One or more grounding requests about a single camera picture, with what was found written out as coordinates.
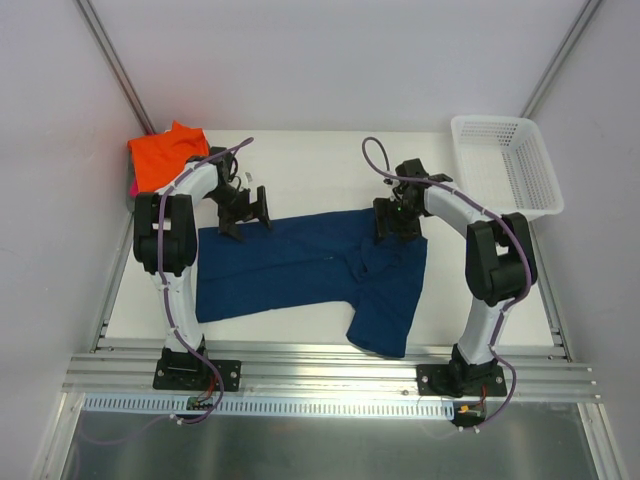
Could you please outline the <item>blue t-shirt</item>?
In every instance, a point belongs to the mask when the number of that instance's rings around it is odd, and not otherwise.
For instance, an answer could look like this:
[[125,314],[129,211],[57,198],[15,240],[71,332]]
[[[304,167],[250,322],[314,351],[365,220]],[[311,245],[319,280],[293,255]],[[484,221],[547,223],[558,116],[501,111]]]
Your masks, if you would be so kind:
[[211,323],[268,310],[346,302],[355,346],[406,354],[423,291],[428,241],[377,240],[372,209],[336,211],[240,227],[238,242],[216,227],[198,232],[195,314]]

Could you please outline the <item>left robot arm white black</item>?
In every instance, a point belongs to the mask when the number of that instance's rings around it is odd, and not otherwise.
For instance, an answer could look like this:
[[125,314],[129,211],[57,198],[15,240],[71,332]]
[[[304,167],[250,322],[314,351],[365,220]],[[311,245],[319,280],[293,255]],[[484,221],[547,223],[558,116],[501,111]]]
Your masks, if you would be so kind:
[[266,188],[252,192],[233,184],[237,154],[252,141],[249,137],[230,148],[212,147],[203,156],[193,156],[166,186],[135,199],[134,257],[151,276],[166,317],[160,370],[175,374],[188,388],[203,386],[215,370],[205,353],[192,293],[191,270],[199,244],[195,207],[213,201],[219,233],[237,242],[244,240],[241,223],[256,220],[272,228]]

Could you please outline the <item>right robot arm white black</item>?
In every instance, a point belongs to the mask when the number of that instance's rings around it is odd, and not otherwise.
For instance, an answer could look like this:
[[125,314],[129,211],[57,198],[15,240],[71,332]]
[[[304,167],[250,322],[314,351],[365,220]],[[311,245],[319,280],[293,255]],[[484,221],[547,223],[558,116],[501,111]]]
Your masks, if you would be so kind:
[[537,280],[528,220],[517,212],[490,212],[459,191],[448,175],[428,174],[419,159],[398,165],[387,183],[392,196],[373,201],[378,242],[389,236],[405,243],[417,239],[422,216],[440,218],[466,241],[471,309],[448,365],[429,374],[428,385],[442,395],[470,395],[501,371],[495,346],[504,323]]

